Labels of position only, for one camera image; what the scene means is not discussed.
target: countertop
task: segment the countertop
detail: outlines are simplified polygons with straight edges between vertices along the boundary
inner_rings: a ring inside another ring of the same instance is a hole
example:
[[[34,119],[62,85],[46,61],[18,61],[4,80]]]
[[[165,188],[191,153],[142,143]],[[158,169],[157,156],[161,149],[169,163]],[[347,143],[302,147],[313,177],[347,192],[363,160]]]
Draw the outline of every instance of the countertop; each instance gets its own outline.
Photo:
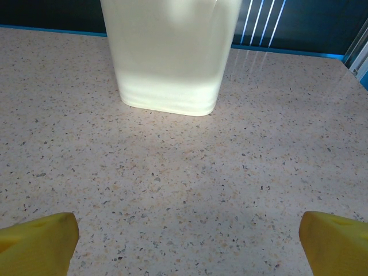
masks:
[[[368,92],[231,50],[205,117],[126,106],[103,37],[0,29],[0,228],[74,212],[68,275],[312,275],[302,214],[368,221]]]

